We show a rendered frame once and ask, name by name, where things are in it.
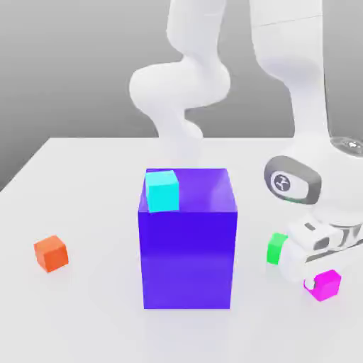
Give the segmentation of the large blue box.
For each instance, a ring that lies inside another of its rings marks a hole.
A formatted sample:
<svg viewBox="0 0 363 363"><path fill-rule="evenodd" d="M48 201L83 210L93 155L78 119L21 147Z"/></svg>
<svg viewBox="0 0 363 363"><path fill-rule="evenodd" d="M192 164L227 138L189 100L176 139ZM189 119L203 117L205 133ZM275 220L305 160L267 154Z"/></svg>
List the large blue box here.
<svg viewBox="0 0 363 363"><path fill-rule="evenodd" d="M238 208L226 169L174 169L179 210L151 213L140 195L146 309L228 309Z"/></svg>

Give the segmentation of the small magenta cube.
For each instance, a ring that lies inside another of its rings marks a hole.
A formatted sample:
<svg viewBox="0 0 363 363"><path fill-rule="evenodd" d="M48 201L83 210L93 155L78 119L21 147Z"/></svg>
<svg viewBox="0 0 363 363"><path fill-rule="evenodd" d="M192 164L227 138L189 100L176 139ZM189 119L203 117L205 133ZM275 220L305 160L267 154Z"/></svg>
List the small magenta cube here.
<svg viewBox="0 0 363 363"><path fill-rule="evenodd" d="M315 300L324 301L338 294L342 277L334 269L318 274L314 279L314 290L306 290Z"/></svg>

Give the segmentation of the small cyan cube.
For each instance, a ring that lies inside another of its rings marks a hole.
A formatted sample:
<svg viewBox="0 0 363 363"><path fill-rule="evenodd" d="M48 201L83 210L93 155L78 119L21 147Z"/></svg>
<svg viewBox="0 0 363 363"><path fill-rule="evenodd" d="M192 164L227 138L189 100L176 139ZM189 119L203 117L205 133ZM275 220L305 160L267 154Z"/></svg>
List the small cyan cube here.
<svg viewBox="0 0 363 363"><path fill-rule="evenodd" d="M173 170L147 172L145 189L149 212L179 210L179 181Z"/></svg>

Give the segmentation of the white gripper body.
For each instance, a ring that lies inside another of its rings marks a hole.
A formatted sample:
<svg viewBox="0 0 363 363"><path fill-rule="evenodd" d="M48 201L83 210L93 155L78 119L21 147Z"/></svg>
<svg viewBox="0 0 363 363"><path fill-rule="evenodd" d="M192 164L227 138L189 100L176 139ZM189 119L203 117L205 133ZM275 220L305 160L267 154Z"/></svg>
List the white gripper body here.
<svg viewBox="0 0 363 363"><path fill-rule="evenodd" d="M312 255L291 238L285 239L281 246L278 268L285 280L301 283L331 269L336 251L319 252Z"/></svg>

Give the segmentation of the small orange cube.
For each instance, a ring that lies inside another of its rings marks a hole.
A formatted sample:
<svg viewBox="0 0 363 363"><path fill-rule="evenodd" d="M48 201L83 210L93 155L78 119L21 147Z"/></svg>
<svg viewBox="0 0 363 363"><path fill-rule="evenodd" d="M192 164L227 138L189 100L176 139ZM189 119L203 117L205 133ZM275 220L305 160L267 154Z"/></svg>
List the small orange cube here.
<svg viewBox="0 0 363 363"><path fill-rule="evenodd" d="M52 235L34 244L38 264L47 272L53 272L69 263L66 244Z"/></svg>

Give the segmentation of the small green cube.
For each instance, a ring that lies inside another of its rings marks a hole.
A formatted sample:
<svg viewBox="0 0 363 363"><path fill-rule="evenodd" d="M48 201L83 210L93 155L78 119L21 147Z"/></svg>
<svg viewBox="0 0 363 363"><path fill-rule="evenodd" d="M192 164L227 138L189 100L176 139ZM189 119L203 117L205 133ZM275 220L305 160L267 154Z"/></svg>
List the small green cube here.
<svg viewBox="0 0 363 363"><path fill-rule="evenodd" d="M267 263L278 265L281 250L288 239L288 235L283 233L273 233L267 246Z"/></svg>

